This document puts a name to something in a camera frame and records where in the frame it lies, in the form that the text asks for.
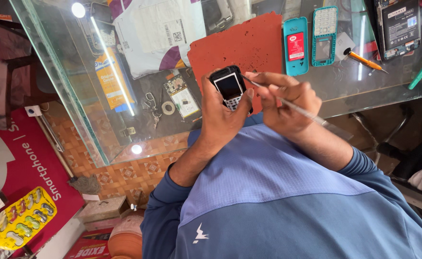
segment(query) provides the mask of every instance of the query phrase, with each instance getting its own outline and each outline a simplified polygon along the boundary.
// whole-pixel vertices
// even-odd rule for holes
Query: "red box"
[[[112,229],[83,232],[63,259],[110,259],[107,242]]]
[[[288,61],[304,58],[304,33],[299,32],[286,36],[288,42]]]

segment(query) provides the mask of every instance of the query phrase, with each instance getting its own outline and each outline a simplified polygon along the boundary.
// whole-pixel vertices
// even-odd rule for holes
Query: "black battery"
[[[419,0],[403,0],[382,9],[386,49],[421,37]]]

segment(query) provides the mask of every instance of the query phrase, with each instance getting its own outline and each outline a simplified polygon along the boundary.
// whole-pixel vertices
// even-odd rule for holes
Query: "tape roll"
[[[168,111],[166,109],[167,106],[171,107],[171,111]],[[166,115],[172,115],[174,113],[174,111],[176,110],[176,106],[174,105],[174,103],[172,101],[166,101],[161,105],[161,110]]]

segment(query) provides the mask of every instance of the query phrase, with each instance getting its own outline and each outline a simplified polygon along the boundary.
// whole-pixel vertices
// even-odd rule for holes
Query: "qr code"
[[[174,32],[173,37],[174,37],[174,42],[182,41],[182,33],[180,31]]]
[[[129,48],[129,45],[128,45],[128,42],[127,41],[123,41],[123,48],[124,49],[128,49]]]

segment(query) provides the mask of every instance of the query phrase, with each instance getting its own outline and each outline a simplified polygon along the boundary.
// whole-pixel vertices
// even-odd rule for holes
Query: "man's left hand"
[[[252,107],[254,90],[249,88],[243,93],[237,109],[232,112],[222,104],[222,95],[210,82],[209,77],[215,69],[201,78],[203,89],[202,113],[203,125],[197,142],[204,144],[213,154],[216,154],[229,143],[240,131]]]

